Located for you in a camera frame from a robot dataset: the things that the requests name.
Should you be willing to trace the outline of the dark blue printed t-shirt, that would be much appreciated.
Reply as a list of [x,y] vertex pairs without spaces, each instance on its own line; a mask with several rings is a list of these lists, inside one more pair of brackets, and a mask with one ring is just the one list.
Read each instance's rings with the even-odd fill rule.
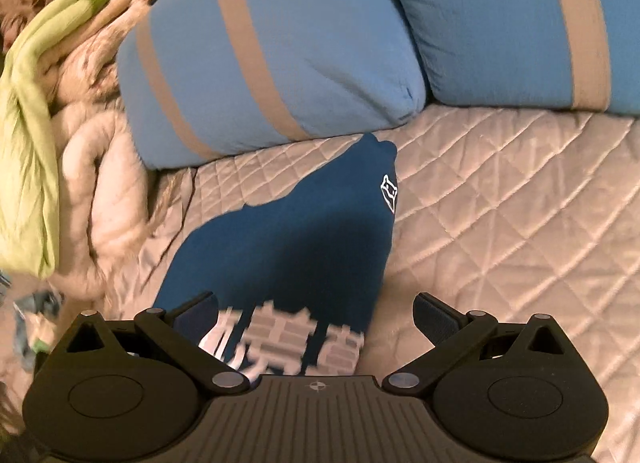
[[279,200],[202,224],[155,306],[212,292],[217,323],[194,345],[250,379],[354,373],[392,247],[396,156],[366,134]]

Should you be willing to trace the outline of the grey quilted bed cover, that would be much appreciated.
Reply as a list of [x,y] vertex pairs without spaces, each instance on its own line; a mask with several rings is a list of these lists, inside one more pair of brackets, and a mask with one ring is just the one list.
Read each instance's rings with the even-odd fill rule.
[[433,105],[384,138],[399,206],[361,370],[426,347],[410,324],[419,291],[501,319],[548,311],[608,398],[596,459],[637,461],[638,120]]

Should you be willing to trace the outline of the beige quilted comforter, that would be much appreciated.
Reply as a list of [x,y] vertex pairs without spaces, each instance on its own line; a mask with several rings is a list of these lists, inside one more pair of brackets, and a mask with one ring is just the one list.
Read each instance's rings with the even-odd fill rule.
[[108,0],[39,59],[60,174],[60,260],[51,287],[66,297],[100,298],[116,271],[156,226],[163,203],[120,97],[119,46],[150,0]]

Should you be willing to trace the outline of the light green blanket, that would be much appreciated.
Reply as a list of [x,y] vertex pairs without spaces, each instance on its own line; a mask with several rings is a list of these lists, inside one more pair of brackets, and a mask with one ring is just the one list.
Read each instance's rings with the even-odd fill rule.
[[52,0],[9,48],[1,75],[1,269],[46,279],[60,261],[60,188],[39,60],[110,0]]

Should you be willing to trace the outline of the blue pillow with grey stripes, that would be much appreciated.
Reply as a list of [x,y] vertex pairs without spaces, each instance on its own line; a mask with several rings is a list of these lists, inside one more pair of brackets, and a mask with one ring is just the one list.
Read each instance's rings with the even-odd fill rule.
[[394,128],[426,102],[397,0],[152,0],[117,73],[152,169]]

